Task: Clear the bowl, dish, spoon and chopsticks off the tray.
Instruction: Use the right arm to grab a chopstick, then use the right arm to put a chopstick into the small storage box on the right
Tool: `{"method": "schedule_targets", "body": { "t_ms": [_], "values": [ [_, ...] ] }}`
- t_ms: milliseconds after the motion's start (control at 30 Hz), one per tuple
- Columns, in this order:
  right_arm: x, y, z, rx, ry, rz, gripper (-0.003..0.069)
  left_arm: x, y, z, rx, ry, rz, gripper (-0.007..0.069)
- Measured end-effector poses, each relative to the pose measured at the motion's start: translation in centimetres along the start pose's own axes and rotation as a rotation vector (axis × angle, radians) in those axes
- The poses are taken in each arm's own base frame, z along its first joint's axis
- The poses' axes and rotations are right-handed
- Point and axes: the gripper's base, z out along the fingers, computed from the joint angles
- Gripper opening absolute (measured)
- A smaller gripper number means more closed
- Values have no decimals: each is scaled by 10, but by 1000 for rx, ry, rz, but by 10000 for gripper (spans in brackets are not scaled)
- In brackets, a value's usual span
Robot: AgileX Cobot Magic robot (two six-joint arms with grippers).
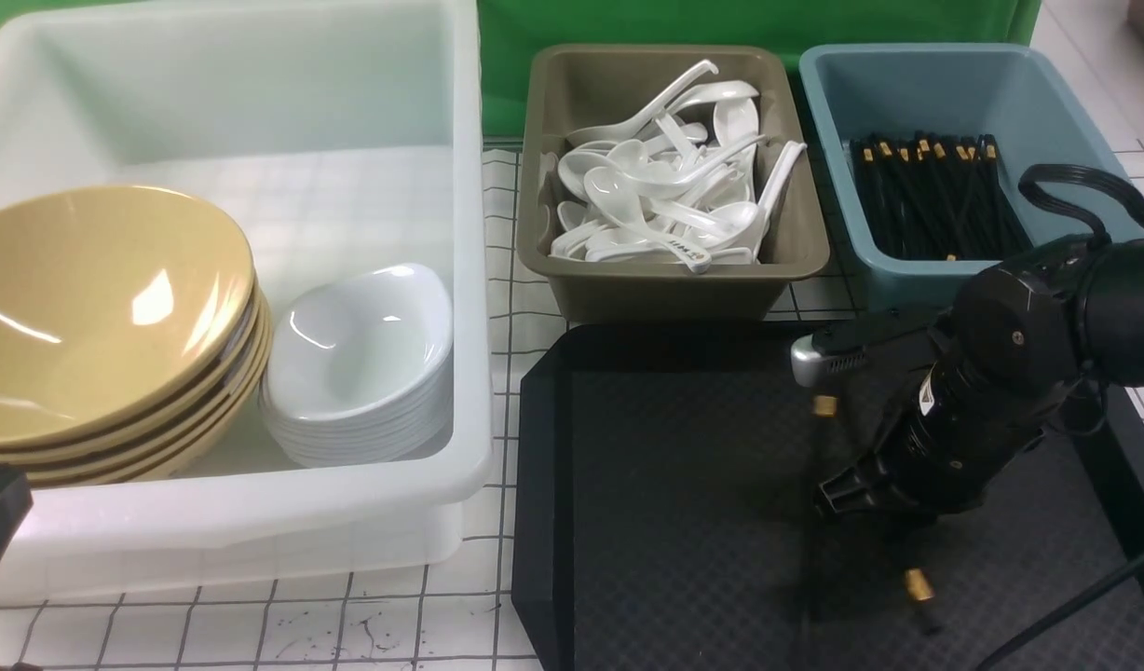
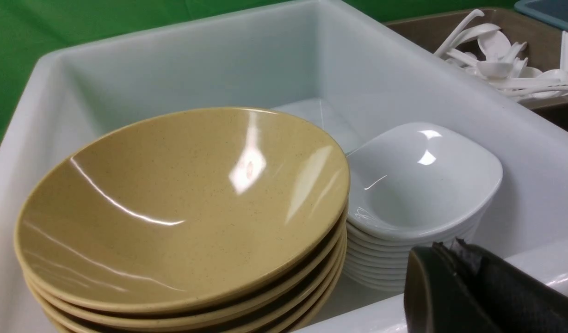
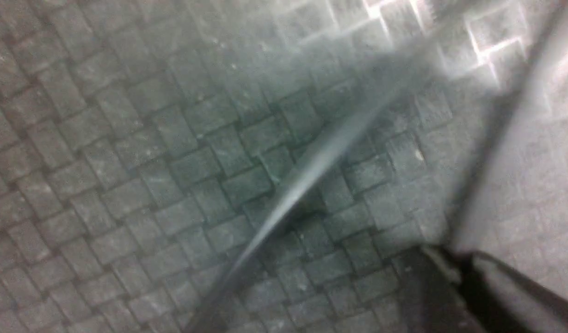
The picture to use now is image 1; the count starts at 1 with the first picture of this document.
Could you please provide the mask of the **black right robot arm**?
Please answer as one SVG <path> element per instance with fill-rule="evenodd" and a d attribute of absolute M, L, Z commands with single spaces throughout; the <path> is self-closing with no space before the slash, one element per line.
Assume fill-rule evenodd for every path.
<path fill-rule="evenodd" d="M 1085 381 L 1144 388 L 1144 195 L 1070 163 L 1032 165 L 1018 187 L 1087 233 L 986 267 L 948 307 L 869 311 L 792 348 L 807 388 L 865 364 L 921 372 L 887 404 L 869 449 L 816 486 L 824 518 L 966 513 Z"/>

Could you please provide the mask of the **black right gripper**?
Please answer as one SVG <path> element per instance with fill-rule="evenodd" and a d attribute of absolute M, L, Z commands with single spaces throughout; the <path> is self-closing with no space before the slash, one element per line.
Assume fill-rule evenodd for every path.
<path fill-rule="evenodd" d="M 1075 362 L 938 360 L 884 413 L 869 449 L 816 486 L 815 508 L 833 521 L 968 513 L 1082 378 Z"/>

